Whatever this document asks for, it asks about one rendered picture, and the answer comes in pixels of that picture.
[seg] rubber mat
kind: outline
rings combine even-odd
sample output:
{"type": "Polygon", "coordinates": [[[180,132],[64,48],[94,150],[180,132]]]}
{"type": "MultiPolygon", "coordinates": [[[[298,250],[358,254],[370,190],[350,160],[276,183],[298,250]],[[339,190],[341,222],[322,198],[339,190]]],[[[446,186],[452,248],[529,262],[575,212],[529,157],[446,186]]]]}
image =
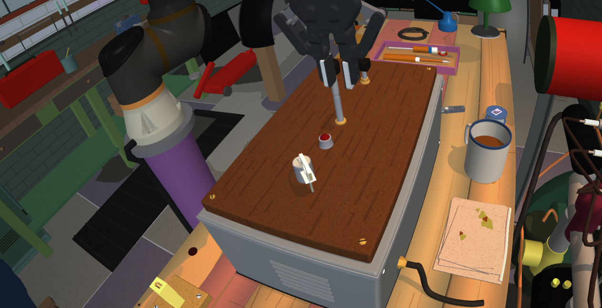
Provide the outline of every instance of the rubber mat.
{"type": "MultiPolygon", "coordinates": [[[[240,114],[204,110],[195,110],[195,115],[215,119],[196,140],[205,158],[243,118],[240,114]]],[[[165,198],[144,170],[136,168],[73,241],[108,270],[115,271],[166,206],[165,198]]]]}

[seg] green desk lamp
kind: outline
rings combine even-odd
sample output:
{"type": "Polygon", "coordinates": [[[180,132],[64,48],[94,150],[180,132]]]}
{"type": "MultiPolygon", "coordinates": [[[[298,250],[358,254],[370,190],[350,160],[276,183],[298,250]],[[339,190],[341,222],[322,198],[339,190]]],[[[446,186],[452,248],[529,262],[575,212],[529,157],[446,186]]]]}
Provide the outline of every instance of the green desk lamp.
{"type": "Polygon", "coordinates": [[[496,27],[489,26],[489,13],[506,13],[512,9],[510,0],[469,0],[472,9],[483,12],[483,25],[476,25],[471,29],[472,34],[484,39],[494,39],[499,36],[496,27]]]}

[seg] green workbench leg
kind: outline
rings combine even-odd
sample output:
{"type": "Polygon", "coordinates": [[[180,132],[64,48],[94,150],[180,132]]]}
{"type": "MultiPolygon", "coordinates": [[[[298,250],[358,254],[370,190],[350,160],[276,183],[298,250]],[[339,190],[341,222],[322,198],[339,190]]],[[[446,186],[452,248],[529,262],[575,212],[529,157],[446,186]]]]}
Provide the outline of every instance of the green workbench leg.
{"type": "MultiPolygon", "coordinates": [[[[192,59],[188,60],[187,62],[185,62],[184,64],[186,64],[186,69],[188,69],[188,75],[195,73],[195,72],[200,73],[200,76],[198,76],[197,80],[195,80],[195,83],[193,84],[193,86],[195,88],[198,87],[198,82],[200,81],[200,77],[203,75],[203,72],[200,71],[200,69],[198,69],[198,64],[196,63],[196,58],[192,58],[192,59]]],[[[205,99],[208,95],[209,95],[209,93],[203,93],[202,96],[200,96],[200,98],[205,99]]]]}
{"type": "Polygon", "coordinates": [[[119,148],[119,154],[124,159],[125,165],[127,165],[129,168],[134,168],[136,163],[129,161],[125,156],[124,137],[119,132],[119,129],[117,128],[117,125],[113,119],[111,119],[111,115],[109,114],[108,110],[106,110],[105,103],[98,94],[96,87],[93,87],[89,91],[85,92],[85,97],[88,99],[88,102],[92,106],[94,113],[96,113],[96,116],[101,121],[101,124],[105,128],[106,134],[111,139],[111,142],[113,142],[115,147],[119,148]]]}
{"type": "Polygon", "coordinates": [[[0,201],[0,217],[6,221],[6,223],[8,223],[17,234],[23,237],[27,243],[29,243],[33,248],[37,249],[40,254],[44,255],[46,259],[48,259],[52,253],[54,253],[52,248],[50,248],[50,246],[48,246],[44,240],[40,239],[40,237],[37,236],[23,221],[21,221],[21,219],[2,201],[0,201]]]}
{"type": "Polygon", "coordinates": [[[91,138],[94,135],[96,135],[96,128],[94,128],[94,125],[92,124],[92,121],[90,121],[88,115],[85,114],[83,107],[81,107],[80,101],[74,101],[74,103],[72,103],[70,107],[73,111],[73,114],[75,114],[75,117],[78,119],[81,126],[83,127],[83,131],[85,131],[88,137],[91,138]]]}

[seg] maroon cloth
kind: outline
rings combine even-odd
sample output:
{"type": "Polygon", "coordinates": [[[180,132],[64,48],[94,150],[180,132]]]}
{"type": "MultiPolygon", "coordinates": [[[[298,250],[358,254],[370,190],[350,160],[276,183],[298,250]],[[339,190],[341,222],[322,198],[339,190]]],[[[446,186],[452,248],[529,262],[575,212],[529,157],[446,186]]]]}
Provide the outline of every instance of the maroon cloth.
{"type": "MultiPolygon", "coordinates": [[[[565,229],[565,237],[567,241],[570,241],[571,232],[583,232],[585,226],[585,219],[588,216],[588,210],[590,209],[590,202],[592,200],[592,194],[579,194],[577,201],[575,201],[575,215],[572,217],[571,222],[565,229]]],[[[596,203],[593,206],[592,220],[590,221],[590,229],[588,234],[592,234],[602,221],[602,196],[596,198],[596,203]]]]}

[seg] enamel mug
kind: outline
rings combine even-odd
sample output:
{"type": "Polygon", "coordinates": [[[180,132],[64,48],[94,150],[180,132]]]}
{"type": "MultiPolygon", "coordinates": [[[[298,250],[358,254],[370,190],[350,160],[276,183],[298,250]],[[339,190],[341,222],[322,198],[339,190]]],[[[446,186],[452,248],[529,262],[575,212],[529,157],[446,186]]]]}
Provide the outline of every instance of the enamel mug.
{"type": "Polygon", "coordinates": [[[464,172],[476,182],[490,184],[504,172],[512,132],[505,124],[481,119],[466,125],[464,172]]]}

